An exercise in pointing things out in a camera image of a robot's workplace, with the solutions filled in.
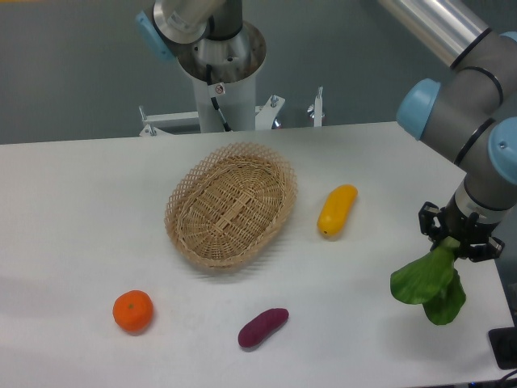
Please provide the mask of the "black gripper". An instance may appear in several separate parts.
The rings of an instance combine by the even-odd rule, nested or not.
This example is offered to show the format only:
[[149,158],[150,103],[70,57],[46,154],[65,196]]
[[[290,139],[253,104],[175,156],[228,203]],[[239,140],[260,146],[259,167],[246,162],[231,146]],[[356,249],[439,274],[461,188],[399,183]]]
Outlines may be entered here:
[[426,201],[418,211],[421,234],[439,247],[455,247],[457,259],[468,259],[473,263],[498,259],[505,243],[492,237],[494,223],[482,223],[477,212],[465,216],[456,204],[443,208]]

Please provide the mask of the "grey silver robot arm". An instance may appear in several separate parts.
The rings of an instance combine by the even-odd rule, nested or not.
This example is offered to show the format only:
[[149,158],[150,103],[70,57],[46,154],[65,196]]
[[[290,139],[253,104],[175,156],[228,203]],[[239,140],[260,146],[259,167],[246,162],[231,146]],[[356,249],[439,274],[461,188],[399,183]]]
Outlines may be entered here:
[[[516,120],[494,112],[516,91],[516,34],[497,34],[460,1],[385,1],[383,7],[456,74],[424,79],[406,95],[397,123],[453,162],[465,178],[448,204],[426,203],[421,232],[434,245],[452,237],[456,256],[498,258],[492,233],[516,204]],[[255,104],[254,77],[266,45],[239,1],[156,1],[136,17],[150,49],[191,78],[203,132],[268,130],[283,100]]]

